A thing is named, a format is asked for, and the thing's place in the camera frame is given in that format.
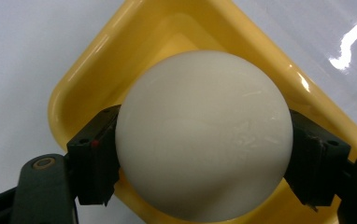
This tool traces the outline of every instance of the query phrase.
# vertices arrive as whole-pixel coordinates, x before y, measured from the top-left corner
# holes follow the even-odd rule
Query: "white ball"
[[[190,221],[257,207],[282,179],[292,143],[289,109],[269,77],[211,50],[153,66],[124,100],[116,128],[120,164],[136,192]]]

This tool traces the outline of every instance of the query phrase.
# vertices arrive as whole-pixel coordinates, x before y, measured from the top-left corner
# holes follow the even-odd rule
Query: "screw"
[[[42,158],[33,164],[33,169],[44,170],[51,167],[56,160],[52,157]]]

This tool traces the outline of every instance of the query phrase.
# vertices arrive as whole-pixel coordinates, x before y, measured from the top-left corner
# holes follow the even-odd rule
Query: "yellow tray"
[[[98,111],[121,104],[135,80],[160,60],[188,50],[215,49],[242,57],[262,69],[291,109],[316,121],[352,145],[355,125],[231,1],[129,0],[62,78],[50,98],[52,133],[65,144]],[[123,174],[115,194],[148,223],[184,223],[139,198]],[[285,181],[251,213],[224,223],[335,223],[339,200],[319,213],[303,206]]]

